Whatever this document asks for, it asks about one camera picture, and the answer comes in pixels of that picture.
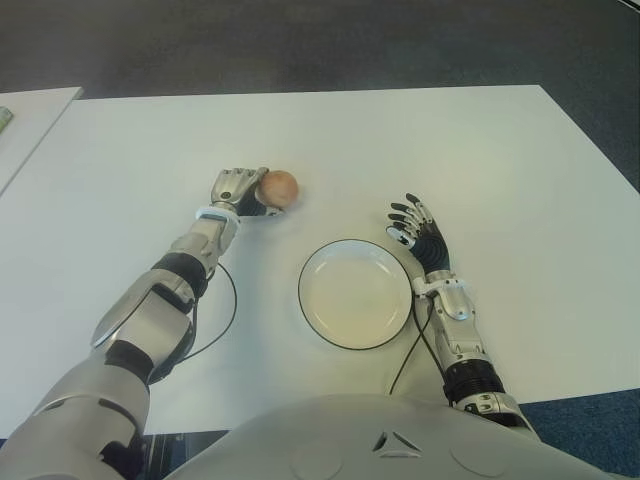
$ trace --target black joint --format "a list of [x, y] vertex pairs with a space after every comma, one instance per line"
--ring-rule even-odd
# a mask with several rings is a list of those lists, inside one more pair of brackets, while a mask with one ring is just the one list
[[153, 266], [154, 269], [168, 270], [189, 284], [196, 298], [207, 289], [207, 272], [199, 260], [187, 253], [167, 253]]
[[444, 394], [450, 402], [458, 403], [463, 398], [480, 393], [504, 393], [500, 377], [486, 360], [454, 363], [447, 368], [444, 376]]
[[128, 446], [109, 442], [100, 452], [102, 462], [113, 468], [125, 480], [135, 480], [144, 466], [143, 442], [136, 432]]
[[138, 377], [145, 385], [151, 370], [153, 361], [149, 356], [132, 343], [124, 340], [116, 340], [106, 353], [105, 365], [124, 368]]

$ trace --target blue carpet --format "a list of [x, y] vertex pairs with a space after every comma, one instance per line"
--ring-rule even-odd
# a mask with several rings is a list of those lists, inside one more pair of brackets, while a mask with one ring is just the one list
[[640, 389], [520, 407], [543, 442], [606, 472], [640, 476]]

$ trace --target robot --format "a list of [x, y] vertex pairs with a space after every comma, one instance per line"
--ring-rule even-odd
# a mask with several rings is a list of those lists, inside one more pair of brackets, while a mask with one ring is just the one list
[[[240, 218], [281, 213], [256, 197], [267, 172], [220, 173], [210, 206], [198, 210], [189, 232], [106, 313], [89, 357], [58, 381], [0, 450], [0, 479], [136, 477], [149, 385], [189, 353], [195, 332], [188, 314]], [[540, 442], [485, 351], [475, 308], [450, 269], [433, 216], [417, 197], [406, 198], [408, 206], [392, 204], [387, 233], [424, 269], [413, 282], [416, 323], [441, 370], [449, 406], [382, 394], [311, 399], [250, 420], [168, 478], [612, 478]], [[435, 351], [425, 335], [429, 324]]]

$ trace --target white tabletop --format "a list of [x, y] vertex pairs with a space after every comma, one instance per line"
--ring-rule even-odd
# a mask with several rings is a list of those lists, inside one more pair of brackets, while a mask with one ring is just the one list
[[[206, 204], [224, 167], [289, 170], [286, 216], [247, 221], [222, 262], [236, 323], [151, 389], [147, 432], [232, 428], [298, 398], [384, 392], [415, 330], [354, 352], [306, 324], [297, 281], [340, 238], [387, 248], [405, 192], [435, 215], [520, 402], [640, 385], [640, 199], [537, 86], [75, 101], [0, 200], [0, 436], [88, 353], [102, 314]], [[228, 320], [214, 279], [200, 338]], [[442, 401], [421, 349], [399, 392]]]
[[0, 132], [0, 195], [80, 92], [80, 88], [71, 87], [0, 93], [0, 106], [14, 115]]

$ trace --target plate rim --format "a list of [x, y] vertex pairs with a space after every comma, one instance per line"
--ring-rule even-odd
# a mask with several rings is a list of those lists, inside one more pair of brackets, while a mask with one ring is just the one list
[[[356, 348], [356, 347], [346, 347], [344, 345], [340, 345], [338, 343], [335, 343], [331, 340], [329, 340], [327, 337], [325, 337], [322, 333], [320, 333], [309, 321], [309, 318], [307, 317], [307, 314], [304, 311], [304, 307], [302, 306], [302, 299], [300, 298], [300, 284], [302, 282], [302, 274], [304, 273], [305, 268], [307, 267], [307, 264], [311, 261], [311, 259], [314, 257], [314, 255], [316, 253], [318, 253], [320, 250], [322, 250], [323, 248], [328, 247], [329, 245], [332, 245], [334, 243], [340, 243], [340, 242], [347, 242], [347, 241], [354, 241], [354, 242], [362, 242], [362, 243], [368, 243], [370, 245], [373, 245], [374, 247], [377, 247], [385, 252], [387, 252], [389, 255], [391, 255], [391, 258], [393, 258], [396, 262], [398, 262], [398, 265], [400, 265], [400, 268], [402, 269], [402, 271], [404, 272], [404, 275], [407, 279], [407, 283], [409, 285], [409, 311], [407, 312], [407, 317], [404, 319], [404, 321], [402, 322], [402, 326], [398, 329], [398, 331], [392, 336], [390, 337], [388, 340], [385, 340], [382, 343], [378, 343], [377, 345], [373, 345], [371, 347], [362, 347], [362, 348]], [[393, 340], [394, 338], [396, 338], [398, 335], [400, 335], [400, 332], [402, 332], [402, 329], [404, 328], [404, 326], [407, 324], [407, 321], [409, 320], [409, 317], [411, 316], [411, 311], [413, 310], [413, 289], [411, 287], [411, 279], [409, 278], [409, 273], [407, 272], [407, 269], [404, 268], [404, 265], [402, 265], [402, 262], [400, 262], [400, 260], [398, 260], [396, 258], [396, 256], [394, 254], [392, 254], [389, 250], [387, 250], [386, 248], [378, 245], [377, 243], [374, 243], [370, 240], [363, 240], [361, 238], [341, 238], [339, 240], [333, 240], [331, 242], [325, 243], [324, 245], [321, 245], [320, 247], [316, 248], [311, 255], [309, 255], [309, 257], [307, 258], [307, 260], [304, 262], [304, 265], [302, 265], [302, 268], [300, 269], [300, 274], [298, 275], [298, 305], [300, 306], [300, 311], [302, 312], [302, 316], [304, 317], [305, 321], [307, 322], [307, 324], [309, 325], [309, 327], [311, 327], [311, 330], [313, 330], [320, 338], [322, 338], [324, 341], [330, 343], [331, 345], [334, 345], [336, 347], [339, 348], [343, 348], [345, 350], [352, 350], [355, 352], [363, 352], [365, 350], [373, 350], [374, 348], [379, 348], [383, 345], [386, 345], [387, 343], [389, 343], [391, 340]]]

